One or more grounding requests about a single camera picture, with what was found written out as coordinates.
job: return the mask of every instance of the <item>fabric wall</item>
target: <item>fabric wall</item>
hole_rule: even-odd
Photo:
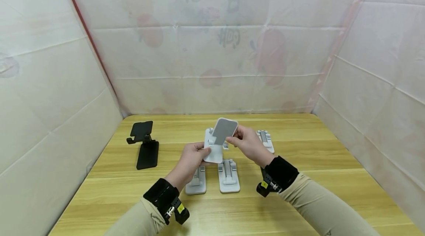
[[[425,0],[364,0],[314,112],[425,233]]]
[[[122,120],[70,0],[0,0],[0,235],[45,235]]]
[[[129,114],[310,112],[354,0],[76,0]]]

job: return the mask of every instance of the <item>folding phone holder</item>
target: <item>folding phone holder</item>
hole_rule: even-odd
[[[214,128],[205,130],[204,147],[210,147],[211,153],[204,158],[206,162],[221,163],[223,161],[223,149],[229,149],[226,137],[233,136],[238,122],[219,118]]]
[[[207,183],[205,182],[205,166],[196,169],[192,181],[185,187],[186,194],[205,194],[207,191]]]
[[[218,164],[218,181],[222,193],[239,192],[241,190],[236,163],[232,159],[223,160],[223,163]]]
[[[270,133],[265,130],[257,130],[257,135],[260,138],[260,140],[263,142],[263,145],[272,153],[274,154],[274,147],[272,144],[272,139],[270,137]]]
[[[154,168],[158,164],[159,142],[151,138],[152,126],[153,121],[137,122],[130,133],[134,139],[127,138],[128,144],[142,142],[136,164],[138,170]]]

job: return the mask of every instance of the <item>black phone stand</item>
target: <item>black phone stand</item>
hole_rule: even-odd
[[[158,165],[159,142],[151,138],[152,126],[153,121],[137,122],[130,133],[134,139],[127,138],[128,144],[142,142],[136,164],[138,170],[154,168]]]

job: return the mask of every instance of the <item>beige arm sleeve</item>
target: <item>beige arm sleeve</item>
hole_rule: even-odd
[[[164,218],[151,202],[142,198],[105,233],[106,236],[151,236],[165,227]]]
[[[279,196],[289,202],[321,236],[379,235],[343,200],[302,173]]]

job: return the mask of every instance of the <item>black wrist strap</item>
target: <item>black wrist strap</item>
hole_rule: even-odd
[[[297,178],[298,169],[282,157],[276,157],[264,169],[263,181],[257,185],[257,192],[266,197],[270,192],[286,190]]]
[[[173,213],[175,213],[176,221],[183,224],[190,214],[179,200],[179,194],[177,188],[160,178],[143,197],[158,209],[167,225],[170,224]]]

